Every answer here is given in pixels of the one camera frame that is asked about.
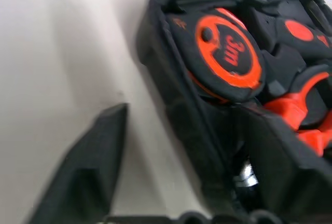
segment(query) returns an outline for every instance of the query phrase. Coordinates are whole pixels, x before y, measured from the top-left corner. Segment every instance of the tool case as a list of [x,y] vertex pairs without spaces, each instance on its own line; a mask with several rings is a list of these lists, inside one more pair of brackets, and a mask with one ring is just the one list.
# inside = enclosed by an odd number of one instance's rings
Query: tool case
[[139,59],[214,213],[332,221],[331,146],[308,145],[330,135],[331,37],[324,0],[149,0]]

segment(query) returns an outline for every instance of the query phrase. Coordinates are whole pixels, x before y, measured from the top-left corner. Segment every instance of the black plastic case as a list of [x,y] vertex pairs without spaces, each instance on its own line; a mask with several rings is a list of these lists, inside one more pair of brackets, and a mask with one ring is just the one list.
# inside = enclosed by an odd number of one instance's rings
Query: black plastic case
[[[137,35],[138,55],[157,85],[167,117],[196,169],[207,203],[216,213],[239,215],[254,208],[245,203],[233,180],[239,164],[249,155],[259,181],[259,207],[287,220],[332,220],[332,166],[300,142],[280,117],[264,110],[257,100],[214,106],[199,97],[173,40],[166,14],[224,7],[244,20],[242,7],[247,5],[271,14],[277,8],[284,17],[315,26],[309,14],[295,13],[311,1],[332,24],[332,12],[323,0],[148,3]],[[319,28],[324,30],[324,23]],[[321,94],[330,95],[329,90]]]

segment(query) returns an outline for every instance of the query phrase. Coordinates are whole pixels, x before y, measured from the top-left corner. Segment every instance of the white surface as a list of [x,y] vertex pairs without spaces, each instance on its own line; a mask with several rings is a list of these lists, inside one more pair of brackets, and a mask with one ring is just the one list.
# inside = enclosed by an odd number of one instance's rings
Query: white surface
[[207,213],[135,56],[145,3],[0,0],[0,223],[22,223],[73,141],[123,101],[130,122],[113,213]]

